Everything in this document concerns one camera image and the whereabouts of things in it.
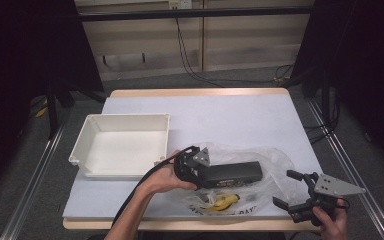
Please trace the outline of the black horizontal bar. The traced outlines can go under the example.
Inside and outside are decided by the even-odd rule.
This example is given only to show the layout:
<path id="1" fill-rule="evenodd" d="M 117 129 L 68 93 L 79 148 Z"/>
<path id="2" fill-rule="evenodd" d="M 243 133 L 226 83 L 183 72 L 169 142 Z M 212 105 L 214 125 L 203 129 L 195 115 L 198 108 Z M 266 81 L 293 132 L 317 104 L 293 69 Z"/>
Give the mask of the black horizontal bar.
<path id="1" fill-rule="evenodd" d="M 186 10 L 157 10 L 134 12 L 91 12 L 81 13 L 82 22 L 148 20 L 148 19 L 179 19 L 200 17 L 258 16 L 258 15 L 292 15 L 310 14 L 315 10 L 311 6 L 290 7 L 257 7 L 257 8 L 215 8 Z"/>

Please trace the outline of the clear plastic bag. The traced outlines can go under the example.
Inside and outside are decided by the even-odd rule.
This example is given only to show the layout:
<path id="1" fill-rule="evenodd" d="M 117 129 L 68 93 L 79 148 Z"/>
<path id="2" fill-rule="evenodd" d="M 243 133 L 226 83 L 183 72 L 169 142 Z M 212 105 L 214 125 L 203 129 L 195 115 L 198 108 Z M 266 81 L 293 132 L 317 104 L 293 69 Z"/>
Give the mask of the clear plastic bag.
<path id="1" fill-rule="evenodd" d="M 284 152 L 266 146 L 244 148 L 210 142 L 200 143 L 197 147 L 208 148 L 210 167 L 258 161 L 263 178 L 261 181 L 236 187 L 180 189 L 169 193 L 168 198 L 186 211 L 196 216 L 251 215 L 269 206 L 272 197 L 287 201 L 295 198 L 296 184 L 286 177 L 286 172 L 293 169 L 294 164 Z M 222 194 L 238 194 L 240 200 L 224 211 L 208 210 Z"/>

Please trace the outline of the white plastic tray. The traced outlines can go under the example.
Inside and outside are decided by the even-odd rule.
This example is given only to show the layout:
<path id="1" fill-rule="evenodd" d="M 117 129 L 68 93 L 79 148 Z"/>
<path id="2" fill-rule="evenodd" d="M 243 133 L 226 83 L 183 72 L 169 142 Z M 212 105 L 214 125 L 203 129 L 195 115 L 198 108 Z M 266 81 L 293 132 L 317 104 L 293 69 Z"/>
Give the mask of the white plastic tray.
<path id="1" fill-rule="evenodd" d="M 167 158 L 169 114 L 90 114 L 68 158 L 88 178 L 138 179 Z"/>

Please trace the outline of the wooden table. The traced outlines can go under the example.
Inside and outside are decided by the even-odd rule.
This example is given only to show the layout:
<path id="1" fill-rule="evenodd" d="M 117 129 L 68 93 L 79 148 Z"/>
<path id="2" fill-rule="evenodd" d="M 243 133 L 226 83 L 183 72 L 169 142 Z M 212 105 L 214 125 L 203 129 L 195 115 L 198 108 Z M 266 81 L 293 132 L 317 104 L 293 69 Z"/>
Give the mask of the wooden table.
<path id="1" fill-rule="evenodd" d="M 195 142 L 244 147 L 272 146 L 292 160 L 300 172 L 319 172 L 320 164 L 291 100 L 282 88 L 207 88 L 116 90 L 104 114 L 168 113 L 168 149 Z M 77 175 L 66 209 L 67 229 L 108 229 L 133 181 L 90 181 Z M 284 211 L 269 205 L 251 216 L 196 216 L 157 195 L 140 224 L 156 231 L 314 231 L 309 222 L 295 224 Z"/>

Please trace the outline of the long black box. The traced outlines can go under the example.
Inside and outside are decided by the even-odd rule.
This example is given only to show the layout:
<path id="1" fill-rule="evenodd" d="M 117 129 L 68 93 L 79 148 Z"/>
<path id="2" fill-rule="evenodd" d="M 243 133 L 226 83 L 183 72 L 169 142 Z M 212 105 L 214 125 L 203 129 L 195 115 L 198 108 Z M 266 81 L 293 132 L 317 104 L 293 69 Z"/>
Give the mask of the long black box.
<path id="1" fill-rule="evenodd" d="M 258 161 L 215 165 L 201 170 L 199 178 L 213 188 L 236 187 L 261 181 L 263 171 Z"/>

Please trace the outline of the black curtain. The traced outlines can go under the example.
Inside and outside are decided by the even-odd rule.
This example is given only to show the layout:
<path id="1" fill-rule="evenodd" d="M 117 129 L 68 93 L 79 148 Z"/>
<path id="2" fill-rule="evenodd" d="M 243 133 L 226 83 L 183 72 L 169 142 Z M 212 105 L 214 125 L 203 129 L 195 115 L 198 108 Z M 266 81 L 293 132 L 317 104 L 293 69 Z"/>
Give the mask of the black curtain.
<path id="1" fill-rule="evenodd" d="M 33 98 L 102 89 L 74 0 L 0 0 L 0 173 Z"/>
<path id="2" fill-rule="evenodd" d="M 384 0 L 314 0 L 292 77 L 327 81 L 384 151 Z"/>

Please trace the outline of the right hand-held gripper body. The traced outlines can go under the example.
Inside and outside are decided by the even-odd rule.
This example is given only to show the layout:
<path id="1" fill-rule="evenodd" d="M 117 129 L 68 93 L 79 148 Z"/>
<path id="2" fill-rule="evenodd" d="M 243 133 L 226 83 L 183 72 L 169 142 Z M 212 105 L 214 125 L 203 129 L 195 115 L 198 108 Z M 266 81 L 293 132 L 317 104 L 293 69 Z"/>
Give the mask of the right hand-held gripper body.
<path id="1" fill-rule="evenodd" d="M 311 223 L 320 223 L 320 220 L 314 215 L 314 207 L 322 208 L 330 217 L 339 208 L 337 200 L 347 195 L 364 194 L 365 188 L 340 180 L 326 174 L 318 175 L 303 174 L 304 181 L 308 186 L 309 198 L 302 204 L 289 206 L 288 214 L 294 223 L 310 221 Z"/>

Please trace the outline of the white table mat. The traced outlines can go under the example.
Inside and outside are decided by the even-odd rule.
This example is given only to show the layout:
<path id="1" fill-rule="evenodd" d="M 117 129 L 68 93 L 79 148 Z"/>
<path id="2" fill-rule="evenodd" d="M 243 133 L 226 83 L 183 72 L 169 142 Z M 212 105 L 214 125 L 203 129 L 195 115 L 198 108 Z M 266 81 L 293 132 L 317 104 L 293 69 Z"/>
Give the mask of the white table mat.
<path id="1" fill-rule="evenodd" d="M 110 97 L 70 154 L 79 171 L 64 218 L 113 218 L 161 157 L 193 144 L 275 148 L 301 172 L 321 169 L 289 95 Z"/>

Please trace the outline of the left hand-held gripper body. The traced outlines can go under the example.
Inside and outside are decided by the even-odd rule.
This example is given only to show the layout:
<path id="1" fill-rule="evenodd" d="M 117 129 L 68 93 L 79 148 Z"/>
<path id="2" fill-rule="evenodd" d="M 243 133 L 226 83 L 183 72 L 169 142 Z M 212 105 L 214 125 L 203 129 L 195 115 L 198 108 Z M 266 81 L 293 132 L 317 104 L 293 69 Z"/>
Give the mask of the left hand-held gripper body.
<path id="1" fill-rule="evenodd" d="M 191 146 L 181 151 L 174 160 L 175 175 L 185 182 L 194 184 L 198 189 L 203 187 L 203 181 L 199 178 L 199 172 L 210 167 L 208 148 L 201 149 Z"/>

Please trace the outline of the white wall socket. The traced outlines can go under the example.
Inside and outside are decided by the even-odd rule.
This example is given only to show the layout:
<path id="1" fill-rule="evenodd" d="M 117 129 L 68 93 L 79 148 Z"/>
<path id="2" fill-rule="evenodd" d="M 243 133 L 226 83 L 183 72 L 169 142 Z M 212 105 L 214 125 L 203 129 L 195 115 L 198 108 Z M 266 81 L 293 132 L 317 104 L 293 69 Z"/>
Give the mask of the white wall socket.
<path id="1" fill-rule="evenodd" d="M 185 10 L 192 8 L 192 0 L 169 0 L 168 3 L 170 10 Z"/>

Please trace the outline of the black tripod stand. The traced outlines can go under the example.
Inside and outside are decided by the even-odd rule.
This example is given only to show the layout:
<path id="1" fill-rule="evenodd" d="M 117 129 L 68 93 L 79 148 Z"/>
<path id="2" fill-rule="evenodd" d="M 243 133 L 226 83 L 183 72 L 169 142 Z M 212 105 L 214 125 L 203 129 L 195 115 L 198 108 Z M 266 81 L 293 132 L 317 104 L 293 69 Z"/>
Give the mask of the black tripod stand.
<path id="1" fill-rule="evenodd" d="M 81 83 L 75 83 L 67 79 L 52 78 L 50 76 L 46 76 L 44 79 L 44 85 L 50 124 L 50 139 L 56 135 L 60 127 L 56 101 L 59 101 L 63 108 L 73 107 L 75 103 L 75 100 L 71 95 L 73 91 L 80 92 L 82 95 L 89 97 L 99 103 L 104 103 L 106 99 L 101 81 L 99 81 L 97 84 L 83 85 Z"/>

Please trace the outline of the person's left hand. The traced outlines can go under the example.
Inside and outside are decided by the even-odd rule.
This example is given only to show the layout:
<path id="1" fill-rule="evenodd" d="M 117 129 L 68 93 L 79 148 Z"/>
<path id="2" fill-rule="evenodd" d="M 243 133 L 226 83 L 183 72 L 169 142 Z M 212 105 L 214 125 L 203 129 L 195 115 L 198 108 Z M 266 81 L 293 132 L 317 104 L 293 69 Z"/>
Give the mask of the person's left hand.
<path id="1" fill-rule="evenodd" d="M 151 174 L 141 186 L 151 193 L 164 193 L 173 189 L 197 189 L 195 184 L 182 181 L 176 176 L 173 160 Z"/>

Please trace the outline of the aluminium floor rail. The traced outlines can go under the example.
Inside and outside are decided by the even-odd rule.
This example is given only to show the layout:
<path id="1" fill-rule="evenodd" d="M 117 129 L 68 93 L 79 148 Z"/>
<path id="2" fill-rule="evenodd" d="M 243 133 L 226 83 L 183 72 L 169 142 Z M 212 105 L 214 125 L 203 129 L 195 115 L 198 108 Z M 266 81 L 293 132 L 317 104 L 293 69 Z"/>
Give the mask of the aluminium floor rail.
<path id="1" fill-rule="evenodd" d="M 384 153 L 370 141 L 363 128 L 350 114 L 330 130 L 322 120 L 321 109 L 310 100 L 311 122 L 321 127 L 313 148 L 325 173 L 366 189 L 350 196 L 348 238 L 350 240 L 384 240 Z"/>
<path id="2" fill-rule="evenodd" d="M 48 140 L 44 152 L 30 178 L 30 181 L 19 200 L 16 209 L 13 211 L 4 231 L 0 236 L 0 240 L 17 240 L 26 217 L 31 209 L 35 195 L 44 178 L 47 168 L 53 158 L 56 148 L 65 130 L 66 122 L 63 121 L 56 129 L 53 136 Z"/>

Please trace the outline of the person's right hand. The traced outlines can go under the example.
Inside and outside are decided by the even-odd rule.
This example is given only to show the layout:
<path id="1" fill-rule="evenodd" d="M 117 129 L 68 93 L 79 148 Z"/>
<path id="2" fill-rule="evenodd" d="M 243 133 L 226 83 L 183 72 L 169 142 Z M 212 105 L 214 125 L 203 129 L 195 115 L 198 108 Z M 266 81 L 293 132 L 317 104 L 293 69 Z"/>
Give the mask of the person's right hand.
<path id="1" fill-rule="evenodd" d="M 339 208 L 335 209 L 334 217 L 330 217 L 322 208 L 314 207 L 314 215 L 320 220 L 320 234 L 322 240 L 347 240 L 347 211 L 345 202 L 338 199 Z"/>

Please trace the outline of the yellow banana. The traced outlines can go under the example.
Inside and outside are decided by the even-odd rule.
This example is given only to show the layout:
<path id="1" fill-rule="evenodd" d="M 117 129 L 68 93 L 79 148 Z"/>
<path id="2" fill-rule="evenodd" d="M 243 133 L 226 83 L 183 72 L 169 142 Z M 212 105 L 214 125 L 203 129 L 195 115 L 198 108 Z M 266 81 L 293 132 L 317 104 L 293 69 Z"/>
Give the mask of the yellow banana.
<path id="1" fill-rule="evenodd" d="M 216 201 L 212 206 L 208 207 L 208 210 L 224 211 L 239 200 L 240 196 L 238 194 L 222 194 L 216 198 Z"/>

